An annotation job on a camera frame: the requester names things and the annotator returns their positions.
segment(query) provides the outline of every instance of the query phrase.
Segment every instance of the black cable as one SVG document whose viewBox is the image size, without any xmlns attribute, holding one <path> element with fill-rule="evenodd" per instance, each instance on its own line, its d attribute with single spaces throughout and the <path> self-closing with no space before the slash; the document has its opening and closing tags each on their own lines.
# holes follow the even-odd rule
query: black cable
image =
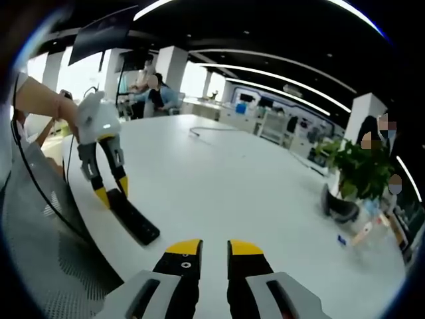
<svg viewBox="0 0 425 319">
<path fill-rule="evenodd" d="M 69 163 L 71 162 L 72 144 L 74 143 L 75 135 L 72 135 L 71 146 L 69 147 L 68 164 L 66 165 L 66 183 L 69 185 Z"/>
<path fill-rule="evenodd" d="M 210 130 L 210 131 L 235 131 L 240 132 L 236 128 L 206 128 L 204 126 L 195 126 L 193 128 L 189 128 L 190 133 L 194 133 L 196 136 L 201 136 L 199 133 L 196 133 L 194 130 Z"/>
<path fill-rule="evenodd" d="M 22 160 L 23 160 L 23 162 L 24 162 L 24 165 L 25 165 L 25 167 L 26 167 L 26 169 L 27 169 L 27 171 L 28 171 L 28 173 L 29 173 L 29 175 L 30 175 L 30 177 L 31 177 L 31 180 L 33 181 L 33 183 L 34 183 L 34 186 L 35 186 L 35 188 L 37 188 L 37 191 L 39 191 L 39 193 L 40 193 L 40 195 L 41 195 L 41 197 L 46 201 L 46 203 L 47 203 L 47 205 L 53 210 L 53 212 L 55 213 L 55 215 L 57 216 L 57 217 L 59 217 L 59 219 L 66 225 L 66 226 L 68 226 L 68 228 L 71 230 L 71 231 L 73 231 L 76 235 L 78 235 L 83 241 L 85 241 L 86 243 L 88 243 L 88 240 L 85 238 L 85 236 L 82 234 L 82 233 L 80 233 L 74 226 L 72 226 L 60 213 L 59 213 L 59 211 L 53 206 L 53 204 L 50 202 L 50 200 L 47 198 L 47 196 L 43 193 L 43 191 L 42 191 L 42 189 L 41 189 L 41 187 L 40 187 L 40 185 L 39 185 L 39 183 L 37 183 L 37 181 L 36 181 L 36 179 L 35 179 L 35 176 L 34 176 L 34 174 L 33 174 L 33 171 L 31 170 L 31 168 L 30 168 L 30 166 L 29 166 L 29 164 L 28 164 L 28 161 L 27 161 L 27 158 L 25 157 L 25 154 L 24 154 L 24 151 L 23 151 L 23 148 L 22 148 L 22 144 L 21 144 L 21 136 L 19 135 L 19 131 L 18 131 L 18 125 L 17 125 L 17 119 L 16 119 L 16 117 L 17 117 L 17 113 L 16 113 L 16 91 L 17 91 L 17 87 L 18 87 L 18 79 L 19 79 L 19 76 L 17 77 L 17 79 L 16 79 L 16 82 L 15 82 L 15 89 L 14 89 L 14 91 L 13 91 L 13 120 L 12 120 L 12 123 L 11 123 L 11 125 L 13 126 L 13 132 L 12 132 L 12 134 L 14 134 L 14 136 L 13 136 L 13 138 L 14 138 L 14 140 L 16 141 L 16 143 L 17 143 L 17 145 L 18 145 L 18 148 L 19 148 L 19 153 L 21 153 L 21 157 L 22 157 Z"/>
<path fill-rule="evenodd" d="M 292 155 L 293 158 L 295 158 L 297 161 L 299 161 L 302 165 L 304 165 L 306 168 L 312 169 L 313 171 L 315 171 L 316 173 L 318 173 L 319 175 L 325 177 L 325 174 L 321 173 L 319 170 L 315 169 L 313 166 L 310 166 L 306 163 L 304 163 L 303 161 L 301 161 L 294 153 L 292 153 L 291 151 L 289 151 L 289 154 Z"/>
<path fill-rule="evenodd" d="M 88 88 L 88 90 L 87 91 L 85 91 L 85 93 L 84 93 L 84 95 L 82 96 L 82 98 L 85 98 L 86 97 L 86 94 L 88 93 L 88 91 L 90 91 L 91 89 L 94 89 L 94 92 L 97 92 L 98 91 L 98 89 L 95 87 L 95 86 L 91 86 L 91 87 L 89 87 Z"/>
</svg>

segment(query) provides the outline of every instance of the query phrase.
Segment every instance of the seated person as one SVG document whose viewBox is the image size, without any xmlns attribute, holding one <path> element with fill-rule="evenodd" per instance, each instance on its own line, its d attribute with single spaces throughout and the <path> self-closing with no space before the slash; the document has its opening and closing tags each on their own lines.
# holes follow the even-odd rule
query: seated person
<svg viewBox="0 0 425 319">
<path fill-rule="evenodd" d="M 147 80 L 149 90 L 134 96 L 136 102 L 145 102 L 144 118 L 168 115 L 171 108 L 178 105 L 177 93 L 171 90 L 163 81 L 162 75 L 155 73 Z"/>
</svg>

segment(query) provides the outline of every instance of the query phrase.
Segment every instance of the gray mesh seat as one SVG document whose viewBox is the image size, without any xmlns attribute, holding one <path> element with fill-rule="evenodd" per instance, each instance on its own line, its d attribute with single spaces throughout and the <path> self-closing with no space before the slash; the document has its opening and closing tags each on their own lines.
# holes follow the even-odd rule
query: gray mesh seat
<svg viewBox="0 0 425 319">
<path fill-rule="evenodd" d="M 44 194 L 89 239 L 64 180 L 36 144 L 25 153 Z M 47 318 L 91 318 L 122 283 L 94 243 L 75 235 L 46 205 L 21 158 L 5 188 L 1 231 L 13 266 Z"/>
</svg>

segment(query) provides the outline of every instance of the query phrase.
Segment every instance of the window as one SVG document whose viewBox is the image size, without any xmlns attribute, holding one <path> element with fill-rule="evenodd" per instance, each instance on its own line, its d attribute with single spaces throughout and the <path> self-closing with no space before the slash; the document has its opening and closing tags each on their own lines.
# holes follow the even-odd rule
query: window
<svg viewBox="0 0 425 319">
<path fill-rule="evenodd" d="M 211 81 L 210 85 L 208 86 L 207 95 L 212 96 L 215 91 L 218 92 L 215 100 L 221 102 L 223 93 L 224 93 L 224 86 L 226 85 L 226 79 L 223 75 L 219 75 L 217 73 L 213 73 L 211 75 Z"/>
<path fill-rule="evenodd" d="M 197 66 L 191 61 L 187 61 L 185 73 L 181 81 L 180 92 L 185 93 L 186 96 L 202 98 L 206 78 L 206 68 Z"/>
<path fill-rule="evenodd" d="M 64 89 L 71 92 L 75 100 L 82 100 L 84 93 L 91 87 L 98 87 L 99 90 L 105 89 L 106 71 L 111 56 L 111 50 L 105 52 L 102 69 L 99 72 L 100 59 L 102 53 L 96 53 L 73 65 L 68 66 L 71 57 L 72 47 L 66 48 L 62 61 L 60 63 L 60 70 L 58 75 L 58 85 L 56 91 Z"/>
<path fill-rule="evenodd" d="M 40 83 L 43 83 L 43 73 L 46 68 L 47 55 L 48 53 L 44 53 L 36 56 L 35 58 L 28 60 L 27 63 L 27 74 Z"/>
</svg>

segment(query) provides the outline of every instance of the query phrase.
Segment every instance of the green leaves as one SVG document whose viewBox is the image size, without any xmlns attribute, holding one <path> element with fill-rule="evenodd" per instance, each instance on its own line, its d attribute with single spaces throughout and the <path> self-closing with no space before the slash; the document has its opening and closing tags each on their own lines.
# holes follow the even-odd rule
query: green leaves
<svg viewBox="0 0 425 319">
<path fill-rule="evenodd" d="M 342 183 L 342 186 L 340 188 L 340 191 L 341 191 L 341 196 L 343 198 L 346 198 L 346 197 L 354 194 L 357 191 L 357 188 L 355 187 L 354 184 L 351 183 L 351 181 L 345 180 Z"/>
<path fill-rule="evenodd" d="M 337 167 L 341 172 L 340 188 L 343 198 L 357 192 L 359 199 L 381 197 L 394 171 L 390 164 L 387 149 L 364 150 L 360 145 L 346 140 L 343 150 L 341 142 L 319 144 L 316 153 L 329 154 L 328 166 Z"/>
</svg>

